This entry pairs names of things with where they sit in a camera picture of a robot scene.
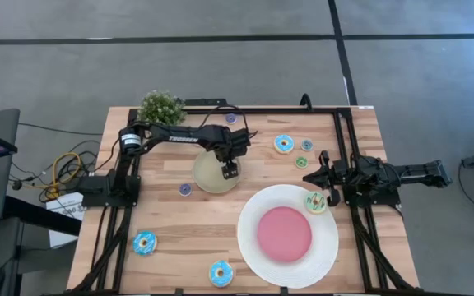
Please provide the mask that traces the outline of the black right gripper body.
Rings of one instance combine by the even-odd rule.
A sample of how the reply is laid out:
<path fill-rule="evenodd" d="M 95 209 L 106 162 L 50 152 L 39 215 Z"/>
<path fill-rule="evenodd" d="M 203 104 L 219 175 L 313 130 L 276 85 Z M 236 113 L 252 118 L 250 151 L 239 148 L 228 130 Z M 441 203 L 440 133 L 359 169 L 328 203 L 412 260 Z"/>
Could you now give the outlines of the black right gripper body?
<path fill-rule="evenodd" d="M 346 180 L 346 163 L 344 160 L 334 160 L 329 165 L 329 154 L 326 150 L 321 152 L 321 165 L 325 168 L 325 185 L 329 191 L 328 205 L 337 206 L 341 197 L 335 186 L 343 185 Z"/>

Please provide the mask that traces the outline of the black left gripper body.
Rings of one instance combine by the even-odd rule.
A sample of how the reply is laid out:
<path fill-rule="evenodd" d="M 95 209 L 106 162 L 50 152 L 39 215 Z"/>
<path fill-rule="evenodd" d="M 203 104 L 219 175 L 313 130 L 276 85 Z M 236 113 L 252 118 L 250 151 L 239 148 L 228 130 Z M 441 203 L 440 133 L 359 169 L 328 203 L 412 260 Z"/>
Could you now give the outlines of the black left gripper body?
<path fill-rule="evenodd" d="M 227 163 L 236 157 L 246 155 L 250 146 L 249 130 L 241 128 L 232 132 L 226 128 L 221 131 L 217 141 L 211 145 L 217 160 L 221 163 Z"/>

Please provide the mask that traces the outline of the large green iced donut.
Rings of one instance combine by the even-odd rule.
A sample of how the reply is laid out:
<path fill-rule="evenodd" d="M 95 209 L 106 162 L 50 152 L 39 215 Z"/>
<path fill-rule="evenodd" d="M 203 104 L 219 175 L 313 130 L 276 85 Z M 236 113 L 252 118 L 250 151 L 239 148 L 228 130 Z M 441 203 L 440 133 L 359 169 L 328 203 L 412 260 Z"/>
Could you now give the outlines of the large green iced donut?
<path fill-rule="evenodd" d="M 304 198 L 304 205 L 309 213 L 320 215 L 328 208 L 328 201 L 320 192 L 309 192 Z"/>

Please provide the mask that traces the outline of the large blue iced donut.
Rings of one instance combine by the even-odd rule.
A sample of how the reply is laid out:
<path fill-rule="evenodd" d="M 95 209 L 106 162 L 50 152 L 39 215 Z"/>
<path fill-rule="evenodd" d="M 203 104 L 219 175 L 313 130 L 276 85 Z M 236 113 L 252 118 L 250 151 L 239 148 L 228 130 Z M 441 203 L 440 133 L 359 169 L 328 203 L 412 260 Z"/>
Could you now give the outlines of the large blue iced donut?
<path fill-rule="evenodd" d="M 295 142 L 290 136 L 281 134 L 274 139 L 273 146 L 280 154 L 290 154 L 295 147 Z"/>
<path fill-rule="evenodd" d="M 156 250 L 157 243 L 157 237 L 153 232 L 142 231 L 134 237 L 132 247 L 137 255 L 148 256 Z"/>
<path fill-rule="evenodd" d="M 209 280 L 217 288 L 228 286 L 234 279 L 234 270 L 227 261 L 216 261 L 209 269 Z"/>

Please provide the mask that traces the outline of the beige small round plate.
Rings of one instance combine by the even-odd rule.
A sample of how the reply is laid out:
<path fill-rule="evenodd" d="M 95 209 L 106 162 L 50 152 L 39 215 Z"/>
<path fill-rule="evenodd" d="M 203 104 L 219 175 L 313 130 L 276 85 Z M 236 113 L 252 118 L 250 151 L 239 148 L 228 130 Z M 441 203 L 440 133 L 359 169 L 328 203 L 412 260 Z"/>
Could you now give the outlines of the beige small round plate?
<path fill-rule="evenodd" d="M 222 194 L 235 187 L 240 179 L 238 175 L 235 178 L 224 179 L 222 175 L 222 163 L 216 158 L 213 151 L 203 151 L 200 153 L 193 164 L 193 180 L 205 192 Z"/>

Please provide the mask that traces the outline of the flat black device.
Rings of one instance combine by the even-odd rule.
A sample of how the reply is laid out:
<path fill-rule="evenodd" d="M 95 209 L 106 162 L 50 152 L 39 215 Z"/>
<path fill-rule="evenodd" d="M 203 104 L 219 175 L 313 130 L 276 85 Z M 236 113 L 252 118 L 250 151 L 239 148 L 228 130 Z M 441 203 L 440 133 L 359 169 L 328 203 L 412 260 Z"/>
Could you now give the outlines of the flat black device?
<path fill-rule="evenodd" d="M 185 106 L 224 106 L 227 105 L 226 99 L 186 99 Z"/>

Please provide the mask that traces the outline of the pink round plate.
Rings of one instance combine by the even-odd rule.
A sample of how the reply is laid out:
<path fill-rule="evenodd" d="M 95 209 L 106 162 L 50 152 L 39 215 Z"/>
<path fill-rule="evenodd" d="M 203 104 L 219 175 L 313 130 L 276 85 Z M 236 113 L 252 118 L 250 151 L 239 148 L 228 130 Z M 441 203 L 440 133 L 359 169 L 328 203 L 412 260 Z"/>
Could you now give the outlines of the pink round plate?
<path fill-rule="evenodd" d="M 279 206 L 269 210 L 259 220 L 257 238 L 267 257 L 289 263 L 299 260 L 309 250 L 312 231 L 300 212 Z"/>

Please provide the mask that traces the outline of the white round woven placemat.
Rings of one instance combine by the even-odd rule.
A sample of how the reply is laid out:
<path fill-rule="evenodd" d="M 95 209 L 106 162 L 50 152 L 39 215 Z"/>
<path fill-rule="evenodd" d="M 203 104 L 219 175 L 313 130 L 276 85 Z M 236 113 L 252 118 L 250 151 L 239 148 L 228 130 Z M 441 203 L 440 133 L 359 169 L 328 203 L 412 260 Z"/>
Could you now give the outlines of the white round woven placemat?
<path fill-rule="evenodd" d="M 338 253 L 339 235 L 332 212 L 309 213 L 304 198 L 310 191 L 296 185 L 280 184 L 255 193 L 244 205 L 237 224 L 237 239 L 242 258 L 249 268 L 270 284 L 303 289 L 319 282 L 332 268 Z M 309 222 L 312 243 L 297 261 L 273 261 L 258 244 L 259 220 L 269 210 L 286 206 L 300 212 Z"/>

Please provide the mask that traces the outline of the small green potted plant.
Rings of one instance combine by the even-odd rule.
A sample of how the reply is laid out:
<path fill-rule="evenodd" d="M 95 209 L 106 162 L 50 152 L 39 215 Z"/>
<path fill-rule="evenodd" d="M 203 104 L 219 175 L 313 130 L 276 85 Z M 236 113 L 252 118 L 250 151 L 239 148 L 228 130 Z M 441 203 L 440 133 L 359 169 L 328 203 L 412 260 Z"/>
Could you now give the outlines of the small green potted plant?
<path fill-rule="evenodd" d="M 142 99 L 137 119 L 147 123 L 176 126 L 185 120 L 184 102 L 169 92 L 153 90 Z"/>

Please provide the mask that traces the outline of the dark blue beam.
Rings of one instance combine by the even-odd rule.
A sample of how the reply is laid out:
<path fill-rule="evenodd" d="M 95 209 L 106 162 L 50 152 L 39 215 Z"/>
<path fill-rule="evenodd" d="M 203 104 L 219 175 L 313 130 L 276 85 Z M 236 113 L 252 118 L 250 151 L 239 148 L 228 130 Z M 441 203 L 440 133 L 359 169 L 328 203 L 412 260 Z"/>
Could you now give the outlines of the dark blue beam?
<path fill-rule="evenodd" d="M 64 234 L 77 236 L 81 230 L 81 221 L 76 218 L 65 216 L 10 196 L 6 196 L 2 214 L 4 218 L 18 218 L 23 223 Z"/>

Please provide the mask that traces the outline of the black aluminium table frame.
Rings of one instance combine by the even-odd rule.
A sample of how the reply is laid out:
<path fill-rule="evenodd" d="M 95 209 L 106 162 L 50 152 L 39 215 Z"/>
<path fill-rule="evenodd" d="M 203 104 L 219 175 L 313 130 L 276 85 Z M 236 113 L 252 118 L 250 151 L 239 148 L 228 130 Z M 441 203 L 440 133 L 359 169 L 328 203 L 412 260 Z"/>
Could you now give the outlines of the black aluminium table frame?
<path fill-rule="evenodd" d="M 243 260 L 237 240 L 239 213 L 252 195 L 271 185 L 294 184 L 309 190 L 316 187 L 302 182 L 302 177 L 319 167 L 318 151 L 328 150 L 332 160 L 340 158 L 333 107 L 314 107 L 312 113 L 302 106 L 251 107 L 244 109 L 251 131 L 258 130 L 247 155 L 241 159 L 243 173 L 231 191 L 212 195 L 193 183 L 192 166 L 203 150 L 191 144 L 159 144 L 141 158 L 138 173 L 142 179 L 141 195 L 133 208 L 122 265 L 121 294 L 173 294 L 177 288 L 186 294 L 265 294 L 279 295 L 281 288 L 256 276 Z M 347 108 L 351 111 L 352 127 L 361 153 L 386 159 L 375 111 L 372 108 Z M 351 153 L 348 115 L 340 117 L 347 154 Z M 288 155 L 273 148 L 277 135 L 288 134 L 297 141 Z M 299 142 L 311 139 L 314 149 L 305 152 Z M 297 169 L 295 159 L 304 155 L 307 169 Z M 179 185 L 191 183 L 188 197 L 179 195 Z M 379 244 L 385 256 L 401 277 L 413 287 L 419 287 L 416 270 L 400 215 L 388 206 L 373 206 L 373 216 Z M 111 210 L 100 224 L 101 208 L 91 208 L 84 216 L 76 254 L 67 289 L 76 288 L 90 272 L 97 230 L 100 234 L 96 256 L 102 253 L 108 238 Z M 364 282 L 360 268 L 351 210 L 343 202 L 332 209 L 339 233 L 339 251 L 332 269 L 318 283 L 305 289 L 289 289 L 296 293 L 363 293 Z M 156 253 L 147 257 L 132 251 L 132 238 L 142 230 L 156 233 Z M 235 278 L 223 289 L 214 287 L 208 279 L 210 265 L 227 260 L 235 270 Z"/>

